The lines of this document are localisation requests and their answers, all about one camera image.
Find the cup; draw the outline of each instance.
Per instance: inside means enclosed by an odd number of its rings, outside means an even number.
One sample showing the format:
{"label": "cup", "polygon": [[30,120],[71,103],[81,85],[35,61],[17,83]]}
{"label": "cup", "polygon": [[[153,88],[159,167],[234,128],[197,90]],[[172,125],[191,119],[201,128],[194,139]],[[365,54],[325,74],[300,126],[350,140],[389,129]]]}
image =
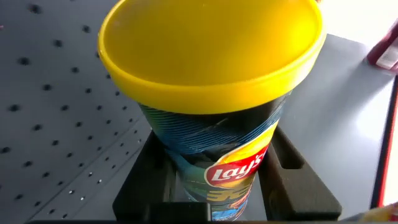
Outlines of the cup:
{"label": "cup", "polygon": [[122,0],[99,56],[212,219],[248,202],[286,97],[325,41],[314,0]]}

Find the yellow lid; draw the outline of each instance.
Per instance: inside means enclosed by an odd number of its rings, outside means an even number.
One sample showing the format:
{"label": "yellow lid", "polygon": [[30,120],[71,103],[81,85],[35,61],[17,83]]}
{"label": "yellow lid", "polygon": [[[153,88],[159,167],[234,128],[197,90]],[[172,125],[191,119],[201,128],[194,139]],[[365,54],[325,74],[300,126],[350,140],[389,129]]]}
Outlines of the yellow lid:
{"label": "yellow lid", "polygon": [[160,110],[244,110],[297,86],[326,34],[315,0],[122,0],[99,32],[120,89]]}

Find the gray panel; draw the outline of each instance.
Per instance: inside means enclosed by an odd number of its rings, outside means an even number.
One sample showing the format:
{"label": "gray panel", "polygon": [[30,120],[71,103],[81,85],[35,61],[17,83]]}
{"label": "gray panel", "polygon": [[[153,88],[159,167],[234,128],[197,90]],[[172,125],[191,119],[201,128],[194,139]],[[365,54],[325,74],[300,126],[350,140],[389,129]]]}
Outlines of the gray panel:
{"label": "gray panel", "polygon": [[343,206],[369,209],[393,76],[363,62],[362,44],[328,35],[280,127]]}
{"label": "gray panel", "polygon": [[[137,103],[119,92],[96,56],[98,29],[115,3],[0,2],[2,223],[22,223],[48,209],[94,161],[113,153],[136,122],[146,139],[149,127]],[[126,158],[112,162],[121,166]],[[108,168],[94,173],[110,178]]]}

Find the black holder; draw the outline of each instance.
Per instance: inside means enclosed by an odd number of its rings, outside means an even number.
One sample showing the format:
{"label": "black holder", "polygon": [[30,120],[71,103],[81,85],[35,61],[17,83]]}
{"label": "black holder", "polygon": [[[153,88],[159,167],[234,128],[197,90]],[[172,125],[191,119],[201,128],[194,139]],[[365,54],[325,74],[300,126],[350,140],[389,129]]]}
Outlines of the black holder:
{"label": "black holder", "polygon": [[[113,211],[119,222],[205,223],[207,203],[171,202],[176,169],[152,132],[118,196]],[[319,176],[277,128],[259,168],[268,220],[337,220],[341,205]]]}

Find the perforated surface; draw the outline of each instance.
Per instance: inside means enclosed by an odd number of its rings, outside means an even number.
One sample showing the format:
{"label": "perforated surface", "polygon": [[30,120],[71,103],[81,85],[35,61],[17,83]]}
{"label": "perforated surface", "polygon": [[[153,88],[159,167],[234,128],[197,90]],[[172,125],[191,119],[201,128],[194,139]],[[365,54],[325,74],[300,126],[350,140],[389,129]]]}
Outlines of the perforated surface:
{"label": "perforated surface", "polygon": [[115,3],[0,2],[1,223],[72,217],[146,140],[96,53]]}

